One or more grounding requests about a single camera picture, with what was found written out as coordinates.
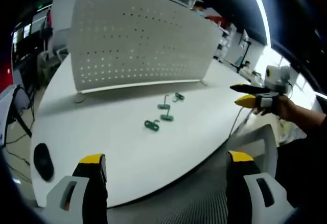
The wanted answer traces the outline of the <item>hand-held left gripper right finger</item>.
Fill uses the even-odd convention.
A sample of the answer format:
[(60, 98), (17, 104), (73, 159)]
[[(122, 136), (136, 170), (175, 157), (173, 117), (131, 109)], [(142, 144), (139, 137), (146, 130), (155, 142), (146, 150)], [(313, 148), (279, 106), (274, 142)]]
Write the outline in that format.
[(294, 211), (286, 190), (244, 152), (228, 152), (226, 181), (228, 223), (285, 223)]

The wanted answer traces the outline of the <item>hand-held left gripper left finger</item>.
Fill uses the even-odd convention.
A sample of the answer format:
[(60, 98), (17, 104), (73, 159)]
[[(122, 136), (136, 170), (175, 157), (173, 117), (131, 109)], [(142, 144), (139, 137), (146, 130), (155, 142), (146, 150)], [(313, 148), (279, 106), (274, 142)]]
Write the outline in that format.
[(81, 159), (46, 197), (46, 223), (108, 223), (106, 159), (102, 153)]

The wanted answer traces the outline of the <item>person's right hand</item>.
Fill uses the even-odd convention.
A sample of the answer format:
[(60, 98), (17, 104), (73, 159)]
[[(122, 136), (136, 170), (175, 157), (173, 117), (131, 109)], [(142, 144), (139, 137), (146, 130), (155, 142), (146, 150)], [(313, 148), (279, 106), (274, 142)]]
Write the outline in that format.
[(283, 120), (291, 121), (297, 113), (297, 105), (294, 104), (287, 96), (281, 95), (273, 98), (273, 104), (268, 108), (256, 107), (253, 109), (255, 115), (274, 114)]

